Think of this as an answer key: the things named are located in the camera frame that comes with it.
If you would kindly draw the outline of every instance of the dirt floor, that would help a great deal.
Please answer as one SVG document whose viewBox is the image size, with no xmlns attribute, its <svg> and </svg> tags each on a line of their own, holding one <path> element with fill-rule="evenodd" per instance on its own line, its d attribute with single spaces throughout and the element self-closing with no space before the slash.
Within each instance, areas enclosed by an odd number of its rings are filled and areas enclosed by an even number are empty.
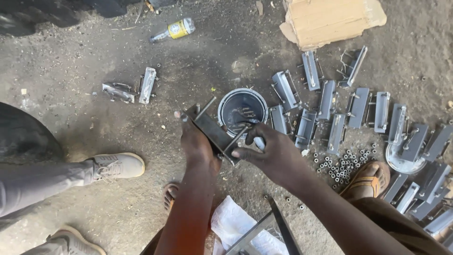
<svg viewBox="0 0 453 255">
<path fill-rule="evenodd" d="M 128 15 L 119 18 L 87 13 L 76 27 L 43 24 L 42 32 L 30 37 L 0 37 L 0 101 L 42 121 L 64 146 L 68 160 L 134 152 L 147 163 L 141 177 L 75 187 L 47 199 L 34 214 L 0 233 L 0 253 L 19 254 L 35 247 L 66 223 L 109 254 L 138 254 L 166 221 L 162 188 L 169 181 L 181 180 L 184 173 L 181 131 L 173 117 L 176 109 L 203 104 L 212 96 L 221 98 L 243 87 L 259 92 L 268 106 L 277 105 L 271 76 L 286 69 L 298 81 L 304 104 L 314 107 L 318 94 L 302 85 L 301 70 L 296 67 L 301 52 L 279 30 L 283 5 L 277 1 L 273 8 L 271 1 L 261 1 L 264 16 L 258 15 L 254 1 L 191 0 L 165 8 L 159 15 L 148 12 L 137 24 L 139 6 L 133 5 Z M 326 77 L 338 80 L 341 75 L 335 70 L 341 67 L 343 50 L 367 45 L 354 87 L 390 92 L 392 101 L 408 105 L 412 121 L 433 128 L 452 115 L 446 106 L 453 100 L 453 28 L 449 22 L 453 4 L 448 0 L 381 3 L 388 16 L 385 26 L 322 47 L 317 51 L 319 61 Z M 192 35 L 154 45 L 148 42 L 153 33 L 183 17 L 194 19 L 197 30 Z M 147 66 L 156 68 L 159 78 L 157 97 L 149 105 L 111 102 L 101 92 L 101 84 L 107 81 L 138 87 Z M 26 95 L 21 95 L 23 88 Z M 345 113 L 352 89 L 337 90 L 338 112 Z M 217 105 L 208 113 L 214 117 Z M 328 127 L 322 127 L 307 156 L 313 169 L 317 166 L 312 153 L 326 156 L 326 144 L 319 138 L 328 137 Z M 383 160 L 383 139 L 369 128 L 349 130 L 340 150 L 357 152 L 371 148 L 373 142 L 379 144 L 377 158 Z M 452 163 L 451 149 L 443 160 Z M 325 172 L 319 175 L 333 184 Z M 247 162 L 236 168 L 224 164 L 217 202 L 231 195 L 259 219 L 270 209 L 264 194 L 271 194 L 280 204 L 305 254 L 341 253 L 313 213 L 308 208 L 301 211 L 300 201 L 256 167 Z"/>
</svg>

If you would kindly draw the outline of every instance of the sneaker sole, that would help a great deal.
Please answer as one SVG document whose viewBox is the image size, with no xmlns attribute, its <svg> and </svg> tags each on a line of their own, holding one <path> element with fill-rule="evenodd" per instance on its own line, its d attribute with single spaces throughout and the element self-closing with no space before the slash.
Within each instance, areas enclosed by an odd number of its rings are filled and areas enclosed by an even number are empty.
<svg viewBox="0 0 453 255">
<path fill-rule="evenodd" d="M 100 246 L 92 244 L 92 243 L 88 242 L 87 240 L 85 240 L 85 238 L 83 238 L 83 236 L 80 234 L 80 232 L 77 229 L 75 229 L 75 228 L 73 228 L 71 226 L 68 226 L 68 225 L 63 225 L 59 230 L 66 230 L 66 231 L 69 231 L 69 232 L 73 233 L 83 243 L 85 243 L 86 245 L 90 246 L 91 248 L 99 251 L 99 253 L 101 255 L 107 255 L 106 251 L 103 248 L 101 248 Z"/>
<path fill-rule="evenodd" d="M 139 177 L 139 176 L 141 176 L 141 175 L 145 172 L 145 162 L 143 161 L 143 159 L 142 159 L 139 155 L 133 154 L 133 153 L 131 153 L 131 152 L 115 153 L 114 155 L 117 155 L 117 154 L 123 154 L 123 155 L 133 156 L 134 158 L 136 158 L 136 159 L 138 159 L 138 160 L 140 160 L 140 161 L 142 162 L 142 164 L 143 164 L 143 166 L 142 166 L 142 172 L 141 172 L 139 175 L 136 175 L 136 176 L 134 176 L 134 177 Z M 99 155 L 95 155 L 94 157 L 96 157 L 96 156 L 110 156 L 110 155 L 113 155 L 113 154 L 99 154 Z"/>
</svg>

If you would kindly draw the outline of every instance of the plastic bottle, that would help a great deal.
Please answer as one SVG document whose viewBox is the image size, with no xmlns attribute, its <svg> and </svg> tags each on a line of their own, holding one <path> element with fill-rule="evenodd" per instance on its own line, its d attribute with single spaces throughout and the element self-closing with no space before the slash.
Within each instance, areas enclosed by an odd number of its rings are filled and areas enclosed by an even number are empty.
<svg viewBox="0 0 453 255">
<path fill-rule="evenodd" d="M 163 41 L 164 39 L 176 39 L 191 34 L 194 31 L 195 25 L 193 24 L 192 18 L 184 18 L 180 21 L 168 25 L 167 29 L 151 36 L 149 41 L 151 43 L 156 43 Z"/>
</svg>

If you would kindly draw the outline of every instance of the foot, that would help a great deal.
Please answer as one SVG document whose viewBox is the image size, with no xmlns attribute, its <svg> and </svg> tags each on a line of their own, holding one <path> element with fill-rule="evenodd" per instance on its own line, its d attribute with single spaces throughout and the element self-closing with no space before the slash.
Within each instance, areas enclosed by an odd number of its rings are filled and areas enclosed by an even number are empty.
<svg viewBox="0 0 453 255">
<path fill-rule="evenodd" d="M 95 181 L 112 183 L 112 178 L 131 178 L 144 173 L 145 162 L 133 153 L 104 154 L 93 157 Z"/>
<path fill-rule="evenodd" d="M 167 210 L 171 210 L 171 207 L 178 194 L 178 186 L 170 183 L 164 188 L 164 207 Z"/>
<path fill-rule="evenodd" d="M 63 226 L 55 234 L 49 236 L 47 240 L 56 238 L 64 238 L 67 241 L 68 254 L 106 255 L 106 252 L 100 246 L 89 243 L 79 231 L 70 226 Z"/>
<path fill-rule="evenodd" d="M 357 174 L 357 178 L 360 177 L 377 177 L 379 180 L 379 186 L 383 187 L 386 183 L 384 171 L 379 167 L 378 164 L 370 164 L 365 170 L 360 171 Z M 384 189 L 377 190 L 376 193 L 380 194 Z M 355 201 L 364 197 L 373 197 L 374 191 L 372 186 L 357 186 L 350 188 L 343 197 L 348 201 Z"/>
</svg>

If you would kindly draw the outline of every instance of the bottle label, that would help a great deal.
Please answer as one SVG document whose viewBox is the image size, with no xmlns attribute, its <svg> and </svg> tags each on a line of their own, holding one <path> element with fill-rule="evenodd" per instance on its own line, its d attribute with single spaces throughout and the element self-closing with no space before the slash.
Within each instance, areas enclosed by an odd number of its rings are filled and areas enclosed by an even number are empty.
<svg viewBox="0 0 453 255">
<path fill-rule="evenodd" d="M 169 33 L 171 38 L 176 39 L 188 35 L 186 27 L 184 26 L 183 20 L 175 22 L 169 25 Z"/>
</svg>

